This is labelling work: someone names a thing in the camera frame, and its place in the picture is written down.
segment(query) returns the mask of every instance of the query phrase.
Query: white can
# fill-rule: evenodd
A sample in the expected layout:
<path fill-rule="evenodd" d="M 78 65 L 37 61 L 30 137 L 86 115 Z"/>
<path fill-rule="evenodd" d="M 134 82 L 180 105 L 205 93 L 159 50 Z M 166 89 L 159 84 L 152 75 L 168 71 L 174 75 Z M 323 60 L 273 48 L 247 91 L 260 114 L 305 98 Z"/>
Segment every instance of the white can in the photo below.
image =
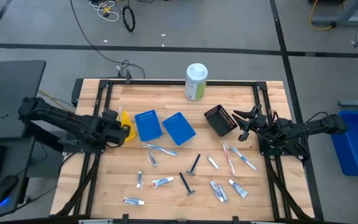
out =
<path fill-rule="evenodd" d="M 208 69 L 202 63 L 191 64 L 186 71 L 185 95 L 197 101 L 204 96 Z"/>

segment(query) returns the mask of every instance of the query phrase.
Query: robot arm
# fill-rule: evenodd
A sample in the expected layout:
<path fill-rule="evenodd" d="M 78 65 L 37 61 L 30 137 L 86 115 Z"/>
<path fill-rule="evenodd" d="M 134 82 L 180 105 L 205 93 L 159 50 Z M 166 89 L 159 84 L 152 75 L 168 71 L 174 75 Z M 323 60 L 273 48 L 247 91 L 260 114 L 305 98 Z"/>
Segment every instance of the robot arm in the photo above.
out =
<path fill-rule="evenodd" d="M 42 98 L 24 98 L 18 110 L 19 119 L 24 123 L 31 121 L 45 121 L 70 133 L 79 139 L 96 146 L 103 142 L 112 142 L 121 146 L 128 137 L 130 126 L 117 121 L 117 112 L 107 110 L 102 117 L 90 115 L 77 115 L 46 103 Z"/>

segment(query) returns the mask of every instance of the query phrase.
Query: black mesh basket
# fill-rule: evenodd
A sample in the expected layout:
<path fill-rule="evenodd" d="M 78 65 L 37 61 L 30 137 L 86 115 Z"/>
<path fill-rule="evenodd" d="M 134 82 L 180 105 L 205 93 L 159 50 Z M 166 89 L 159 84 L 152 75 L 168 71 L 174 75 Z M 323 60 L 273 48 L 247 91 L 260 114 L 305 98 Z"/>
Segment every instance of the black mesh basket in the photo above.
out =
<path fill-rule="evenodd" d="M 236 122 L 230 117 L 226 110 L 224 110 L 222 105 L 217 105 L 205 112 L 204 116 L 218 136 L 222 137 L 237 127 Z"/>

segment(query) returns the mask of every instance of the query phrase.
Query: wooden tabletop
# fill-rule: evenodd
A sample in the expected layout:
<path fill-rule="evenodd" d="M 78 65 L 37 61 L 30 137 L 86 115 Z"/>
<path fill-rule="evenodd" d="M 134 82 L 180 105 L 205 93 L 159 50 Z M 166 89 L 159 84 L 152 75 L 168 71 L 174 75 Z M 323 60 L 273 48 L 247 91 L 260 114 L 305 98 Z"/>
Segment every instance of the wooden tabletop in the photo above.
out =
<path fill-rule="evenodd" d="M 77 114 L 93 113 L 98 83 L 98 79 L 84 80 Z M 267 86 L 272 111 L 277 111 L 281 118 L 290 119 L 283 82 L 267 82 Z M 101 105 L 104 105 L 105 99 L 106 91 L 103 93 Z M 176 146 L 161 124 L 163 136 L 150 143 L 175 150 L 177 156 L 154 151 L 157 168 L 149 162 L 149 149 L 143 148 L 138 136 L 122 147 L 106 148 L 99 165 L 91 217 L 121 218 L 122 214 L 127 213 L 129 218 L 136 219 L 232 220 L 233 216 L 238 216 L 240 220 L 273 220 L 265 162 L 259 153 L 257 136 L 250 132 L 247 141 L 239 142 L 237 139 L 241 131 L 237 128 L 219 137 L 204 117 L 206 111 L 218 104 L 223 105 L 229 114 L 233 110 L 250 111 L 255 105 L 252 88 L 207 86 L 201 101 L 189 101 L 185 97 L 183 85 L 114 85 L 111 110 L 117 111 L 123 106 L 132 120 L 135 114 L 155 110 L 160 123 L 173 114 L 182 112 L 195 130 L 196 136 L 181 146 Z M 223 153 L 222 144 L 225 141 L 247 156 L 258 171 L 252 170 L 239 156 L 229 152 L 236 170 L 236 175 L 232 176 Z M 186 170 L 191 169 L 198 154 L 201 154 L 200 161 L 196 166 L 196 175 L 192 177 L 186 174 Z M 220 166 L 219 170 L 207 161 L 206 156 L 214 158 Z M 76 190 L 83 157 L 83 154 L 77 154 L 63 166 L 51 213 L 58 212 Z M 288 191 L 305 213 L 313 217 L 301 162 L 293 156 L 282 156 L 282 164 Z M 138 170 L 144 172 L 142 189 L 136 189 Z M 194 195 L 187 196 L 179 172 L 185 175 L 190 188 L 196 191 Z M 171 176 L 172 182 L 153 188 L 153 180 Z M 229 179 L 248 191 L 245 199 L 240 198 L 229 185 Z M 229 197 L 228 203 L 221 203 L 215 197 L 209 184 L 212 180 L 223 186 Z M 276 192 L 283 217 L 282 198 L 279 191 Z M 124 204 L 121 202 L 124 197 L 139 198 L 145 201 L 145 205 Z"/>

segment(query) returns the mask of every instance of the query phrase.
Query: concrete floor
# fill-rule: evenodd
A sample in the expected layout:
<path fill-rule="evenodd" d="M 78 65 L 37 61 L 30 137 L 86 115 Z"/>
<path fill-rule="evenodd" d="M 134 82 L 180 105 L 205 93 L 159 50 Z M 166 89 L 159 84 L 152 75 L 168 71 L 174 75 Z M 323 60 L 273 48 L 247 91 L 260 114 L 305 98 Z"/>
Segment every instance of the concrete floor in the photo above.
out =
<path fill-rule="evenodd" d="M 0 0 L 0 10 L 5 2 Z M 155 0 L 152 4 L 133 0 L 131 6 L 137 19 L 133 33 L 125 30 L 122 21 L 107 22 L 98 18 L 86 0 L 73 2 L 84 32 L 94 45 L 280 50 L 269 0 Z M 311 5 L 307 0 L 276 0 L 276 3 L 287 50 L 357 53 L 351 44 L 356 27 L 316 32 L 308 26 Z M 338 4 L 319 2 L 316 8 L 316 15 L 340 12 Z M 13 0 L 0 21 L 1 43 L 88 45 L 74 20 L 70 2 L 60 0 Z M 184 78 L 189 64 L 201 62 L 208 67 L 210 79 L 282 80 L 291 99 L 280 54 L 136 50 L 104 51 L 103 54 L 144 67 L 147 78 Z M 0 47 L 2 61 L 38 59 L 47 61 L 40 88 L 66 101 L 70 101 L 76 78 L 113 77 L 117 73 L 116 64 L 92 50 Z M 290 57 L 290 65 L 304 120 L 319 111 L 343 110 L 337 105 L 342 98 L 358 98 L 358 58 Z M 136 68 L 131 68 L 131 73 L 136 78 L 142 76 Z M 342 173 L 328 135 L 312 136 L 309 142 L 324 219 L 358 223 L 358 177 Z M 56 183 L 56 177 L 31 179 L 27 194 L 39 195 Z M 46 217 L 52 199 L 53 192 L 0 220 Z"/>

